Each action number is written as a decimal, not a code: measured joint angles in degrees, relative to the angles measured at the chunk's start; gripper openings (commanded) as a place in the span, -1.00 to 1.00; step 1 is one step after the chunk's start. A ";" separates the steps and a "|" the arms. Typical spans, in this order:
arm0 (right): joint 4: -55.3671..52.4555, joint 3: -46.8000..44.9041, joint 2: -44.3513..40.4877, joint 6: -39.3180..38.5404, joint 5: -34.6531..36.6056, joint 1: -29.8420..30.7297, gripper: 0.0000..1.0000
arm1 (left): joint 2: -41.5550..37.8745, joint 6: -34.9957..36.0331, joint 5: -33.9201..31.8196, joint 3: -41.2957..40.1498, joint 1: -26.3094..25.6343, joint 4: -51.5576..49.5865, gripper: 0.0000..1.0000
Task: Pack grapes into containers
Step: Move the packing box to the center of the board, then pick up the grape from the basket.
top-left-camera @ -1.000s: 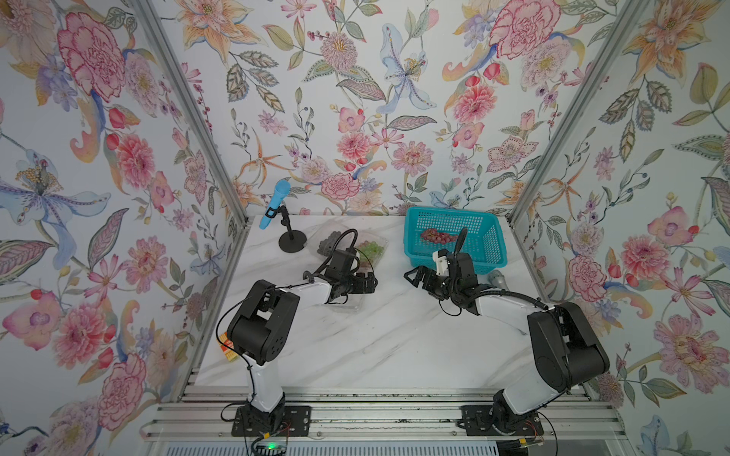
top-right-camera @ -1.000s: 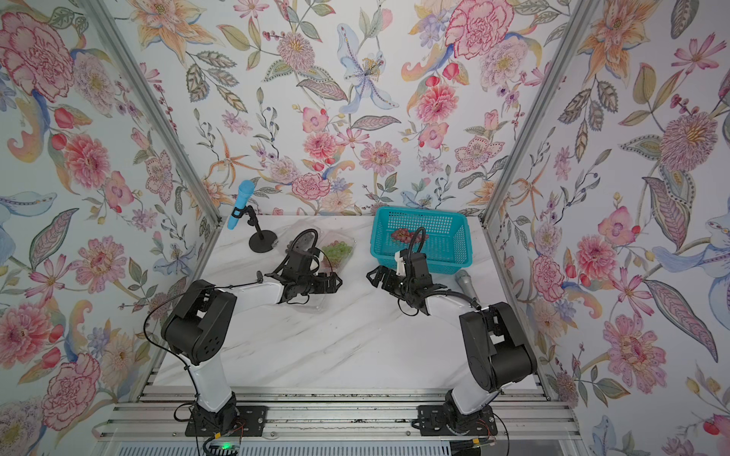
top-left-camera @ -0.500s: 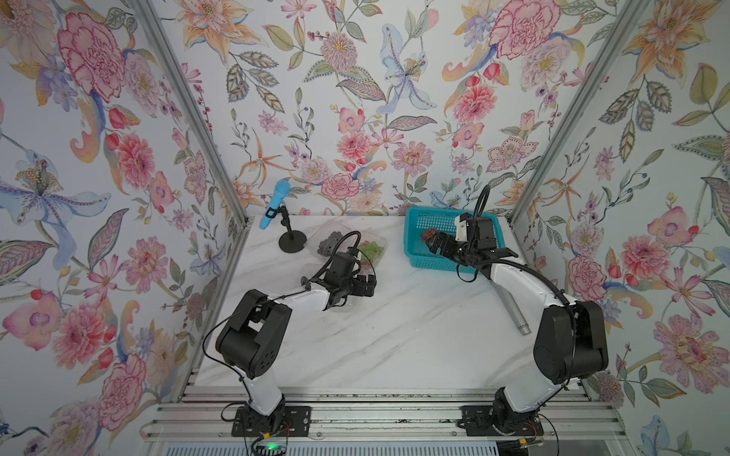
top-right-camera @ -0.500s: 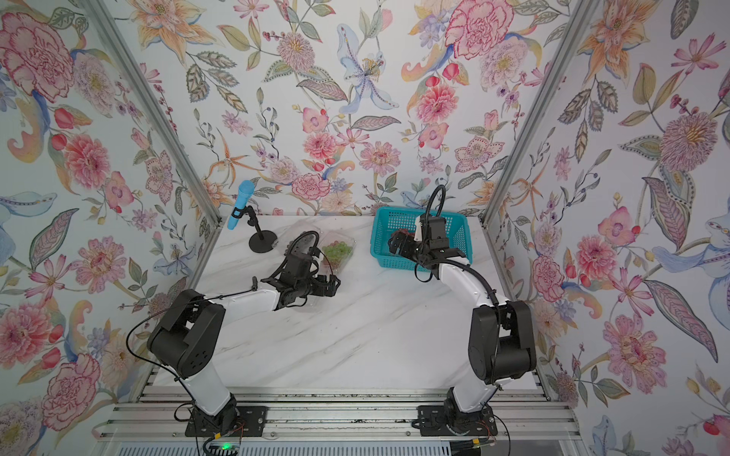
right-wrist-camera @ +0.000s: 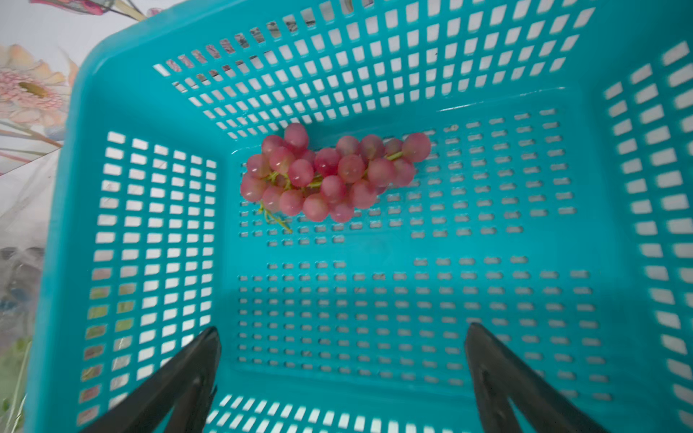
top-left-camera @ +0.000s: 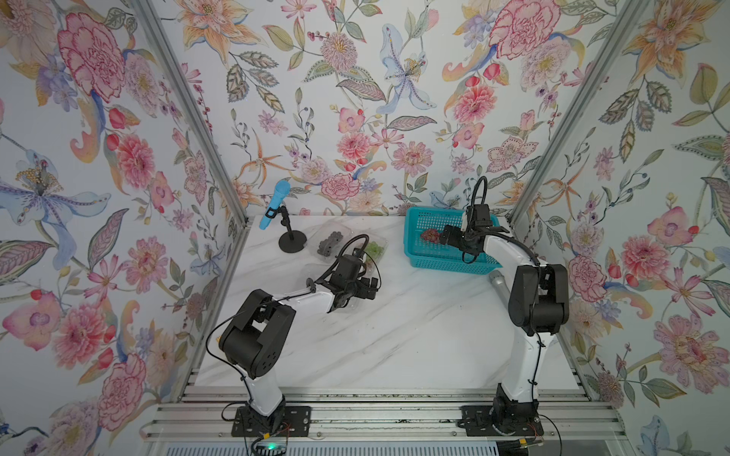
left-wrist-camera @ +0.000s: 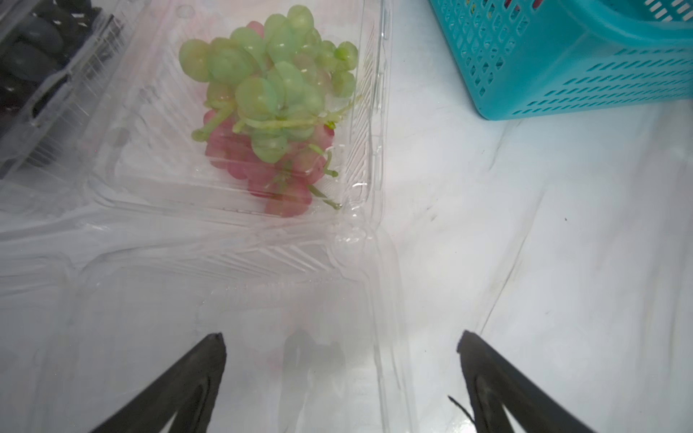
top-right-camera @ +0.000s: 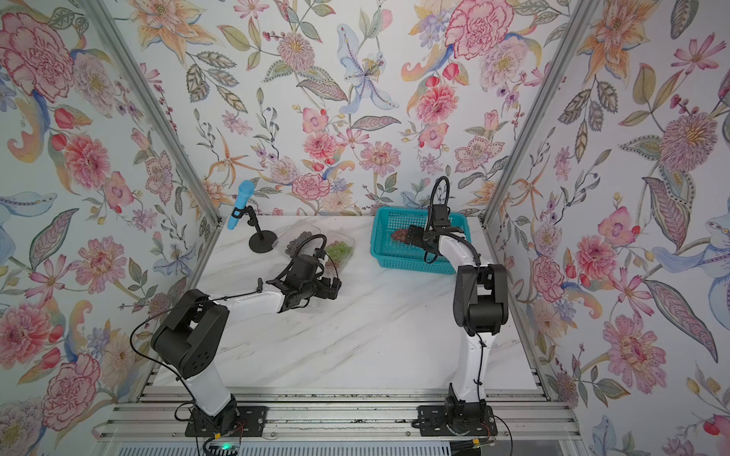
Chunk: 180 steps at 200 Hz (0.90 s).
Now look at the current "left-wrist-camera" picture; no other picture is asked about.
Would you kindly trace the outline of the teal plastic mesh basket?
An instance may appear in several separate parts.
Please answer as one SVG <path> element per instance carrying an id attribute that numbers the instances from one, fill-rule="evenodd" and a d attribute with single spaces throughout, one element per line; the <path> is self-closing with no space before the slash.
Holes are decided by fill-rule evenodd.
<path id="1" fill-rule="evenodd" d="M 540 117 L 690 99 L 689 1 L 435 1 L 479 115 Z"/>

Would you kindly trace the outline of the green grape bunch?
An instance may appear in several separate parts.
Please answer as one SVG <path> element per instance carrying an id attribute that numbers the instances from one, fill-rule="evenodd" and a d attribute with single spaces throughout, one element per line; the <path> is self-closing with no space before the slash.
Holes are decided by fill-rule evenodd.
<path id="1" fill-rule="evenodd" d="M 328 104 L 355 94 L 360 54 L 351 41 L 324 39 L 312 11 L 294 5 L 227 37 L 189 39 L 178 58 L 188 78 L 206 85 L 205 106 L 212 112 L 192 139 L 246 136 L 261 162 L 276 163 L 291 144 L 307 142 L 346 115 L 347 106 L 331 111 Z"/>

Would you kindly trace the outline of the black grape bunch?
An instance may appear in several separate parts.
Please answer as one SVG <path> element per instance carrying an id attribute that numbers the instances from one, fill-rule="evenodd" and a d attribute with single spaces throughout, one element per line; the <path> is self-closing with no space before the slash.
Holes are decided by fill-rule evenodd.
<path id="1" fill-rule="evenodd" d="M 1 119 L 16 117 L 50 75 L 91 36 L 102 8 L 90 1 L 40 1 L 16 25 L 2 25 Z"/>

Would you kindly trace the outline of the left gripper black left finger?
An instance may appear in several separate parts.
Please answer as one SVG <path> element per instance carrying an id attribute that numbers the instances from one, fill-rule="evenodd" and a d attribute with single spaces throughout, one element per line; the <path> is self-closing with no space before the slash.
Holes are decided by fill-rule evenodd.
<path id="1" fill-rule="evenodd" d="M 220 333 L 205 336 L 96 432 L 205 432 L 227 362 Z"/>

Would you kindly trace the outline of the red grape bunch front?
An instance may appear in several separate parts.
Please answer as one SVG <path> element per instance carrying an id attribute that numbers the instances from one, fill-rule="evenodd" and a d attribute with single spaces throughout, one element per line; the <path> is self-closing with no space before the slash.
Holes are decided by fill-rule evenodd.
<path id="1" fill-rule="evenodd" d="M 254 153 L 249 135 L 233 132 L 234 122 L 227 120 L 210 134 L 205 155 L 210 164 L 244 181 L 248 192 L 265 200 L 265 212 L 280 218 L 305 214 L 314 200 L 335 210 L 341 205 L 318 189 L 318 182 L 339 172 L 332 166 L 334 129 L 318 127 L 304 142 L 290 143 L 278 162 L 263 162 Z"/>

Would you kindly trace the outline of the clear clamshell container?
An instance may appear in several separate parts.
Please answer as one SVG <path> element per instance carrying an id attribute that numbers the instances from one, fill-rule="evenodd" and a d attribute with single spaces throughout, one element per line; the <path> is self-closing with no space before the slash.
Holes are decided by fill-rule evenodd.
<path id="1" fill-rule="evenodd" d="M 227 37 L 238 27 L 287 14 L 294 5 L 312 11 L 324 39 L 351 41 L 360 54 L 355 94 L 328 104 L 331 111 L 349 108 L 333 127 L 331 167 L 339 176 L 318 182 L 318 189 L 341 209 L 314 200 L 305 214 L 294 218 L 371 218 L 381 182 L 386 1 L 153 2 L 109 92 L 119 106 L 95 168 L 95 187 L 103 203 L 243 226 L 279 218 L 263 212 L 265 200 L 252 196 L 244 181 L 210 164 L 206 142 L 192 139 L 212 112 L 205 106 L 206 85 L 182 72 L 178 54 L 189 39 Z"/>
<path id="2" fill-rule="evenodd" d="M 361 224 L 88 215 L 1 236 L 5 432 L 413 432 L 400 272 Z"/>
<path id="3" fill-rule="evenodd" d="M 40 1 L 4 1 L 1 26 Z M 37 88 L 16 117 L 1 119 L 1 217 L 60 215 L 79 202 L 95 145 L 85 138 L 149 9 L 147 1 L 90 1 L 102 8 L 70 63 Z"/>

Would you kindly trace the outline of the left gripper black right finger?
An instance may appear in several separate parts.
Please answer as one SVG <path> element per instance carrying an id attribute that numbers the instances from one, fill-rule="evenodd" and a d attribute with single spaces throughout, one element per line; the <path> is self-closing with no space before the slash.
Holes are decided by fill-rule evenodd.
<path id="1" fill-rule="evenodd" d="M 509 415 L 526 432 L 591 431 L 479 335 L 464 331 L 457 352 L 478 432 L 512 432 Z"/>

